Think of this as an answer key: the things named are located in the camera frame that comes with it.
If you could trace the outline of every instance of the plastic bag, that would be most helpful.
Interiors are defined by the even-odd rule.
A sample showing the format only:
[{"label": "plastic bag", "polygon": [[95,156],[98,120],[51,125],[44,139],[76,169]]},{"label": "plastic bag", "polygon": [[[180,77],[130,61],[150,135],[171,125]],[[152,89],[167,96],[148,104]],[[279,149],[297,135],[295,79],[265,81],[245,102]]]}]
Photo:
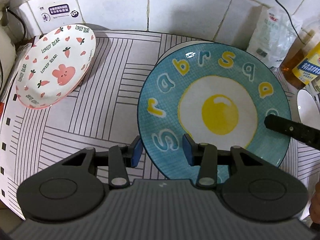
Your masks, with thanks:
[{"label": "plastic bag", "polygon": [[[299,31],[302,21],[295,16],[291,19],[295,29]],[[282,63],[296,38],[285,11],[263,7],[247,52],[274,71]]]}]

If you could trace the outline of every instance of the black cable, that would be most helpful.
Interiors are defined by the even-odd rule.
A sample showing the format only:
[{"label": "black cable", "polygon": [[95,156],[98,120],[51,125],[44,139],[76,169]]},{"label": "black cable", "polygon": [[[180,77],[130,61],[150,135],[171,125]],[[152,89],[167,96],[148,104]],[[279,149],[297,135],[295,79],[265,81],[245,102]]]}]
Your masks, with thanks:
[{"label": "black cable", "polygon": [[0,75],[1,75],[1,78],[0,78],[0,90],[1,90],[3,85],[3,68],[2,68],[1,60],[0,60]]},{"label": "black cable", "polygon": [[11,11],[10,9],[8,9],[8,12],[10,12],[14,17],[16,17],[21,22],[21,24],[23,26],[23,38],[21,41],[23,41],[26,37],[26,34],[27,34],[27,28],[26,28],[24,21],[17,14],[15,14],[13,11]]},{"label": "black cable", "polygon": [[275,0],[276,1],[276,3],[277,4],[279,4],[281,7],[282,7],[282,9],[283,10],[285,10],[285,12],[287,13],[287,15],[288,15],[288,17],[289,17],[289,20],[290,20],[290,23],[291,23],[291,26],[292,26],[292,28],[294,29],[294,31],[296,32],[296,34],[297,34],[297,37],[299,38],[299,40],[302,42],[302,44],[304,44],[305,45],[305,43],[302,41],[302,39],[300,38],[300,36],[299,36],[299,34],[298,34],[298,32],[297,32],[297,30],[296,30],[296,28],[294,27],[294,25],[293,25],[293,23],[292,23],[292,20],[291,20],[291,17],[290,17],[290,14],[289,14],[289,12],[287,11],[287,9],[278,1],[278,0]]}]

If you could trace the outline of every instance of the table mat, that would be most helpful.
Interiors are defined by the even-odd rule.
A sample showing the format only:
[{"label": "table mat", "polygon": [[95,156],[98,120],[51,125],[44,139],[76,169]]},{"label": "table mat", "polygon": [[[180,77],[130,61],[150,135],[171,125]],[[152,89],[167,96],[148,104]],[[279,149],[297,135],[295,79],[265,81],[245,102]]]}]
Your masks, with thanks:
[{"label": "table mat", "polygon": [[[16,199],[20,183],[84,147],[103,151],[130,144],[138,135],[136,110],[146,77],[168,49],[196,40],[137,31],[95,33],[92,67],[61,102],[42,110],[25,108],[17,101],[14,87],[7,98],[0,132],[0,199],[23,219]],[[275,75],[290,100],[297,91],[280,72]],[[291,139],[280,168],[314,188],[319,160],[319,151]],[[164,179],[145,152],[137,168],[127,171],[131,182],[135,178]],[[108,167],[99,167],[97,177],[107,182]]]}]

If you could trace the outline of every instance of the plate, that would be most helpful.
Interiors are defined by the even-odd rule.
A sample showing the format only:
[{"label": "plate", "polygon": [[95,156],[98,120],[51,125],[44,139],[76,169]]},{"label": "plate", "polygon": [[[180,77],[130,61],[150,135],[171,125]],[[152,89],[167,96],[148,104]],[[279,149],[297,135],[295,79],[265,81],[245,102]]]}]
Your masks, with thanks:
[{"label": "plate", "polygon": [[289,105],[293,121],[320,129],[319,109],[314,97],[308,91],[301,89],[292,95]]},{"label": "plate", "polygon": [[93,31],[83,25],[66,25],[46,34],[19,64],[19,101],[32,109],[60,101],[86,74],[95,48]]},{"label": "plate", "polygon": [[178,45],[175,45],[174,47],[168,49],[162,56],[159,58],[158,62],[163,60],[165,57],[169,56],[171,53],[175,52],[178,49],[184,48],[186,46],[194,45],[194,44],[199,44],[199,43],[214,43],[212,41],[186,41],[183,43],[179,43]]},{"label": "plate", "polygon": [[[147,77],[138,102],[139,133],[153,163],[169,179],[196,181],[182,135],[221,150],[239,145],[275,166],[290,138],[267,130],[264,118],[291,119],[286,95],[273,73],[257,58],[232,46],[200,43],[160,61]],[[218,182],[228,168],[218,166]]]}]

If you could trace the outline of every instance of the knife handle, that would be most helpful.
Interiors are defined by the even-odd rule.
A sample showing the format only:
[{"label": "knife handle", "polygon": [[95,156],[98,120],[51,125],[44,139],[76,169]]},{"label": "knife handle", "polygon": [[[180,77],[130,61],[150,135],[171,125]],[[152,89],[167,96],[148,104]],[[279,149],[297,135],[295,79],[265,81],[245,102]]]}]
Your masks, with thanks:
[{"label": "knife handle", "polygon": [[320,131],[315,128],[274,114],[266,116],[264,125],[272,131],[290,136],[308,146],[320,150]]}]

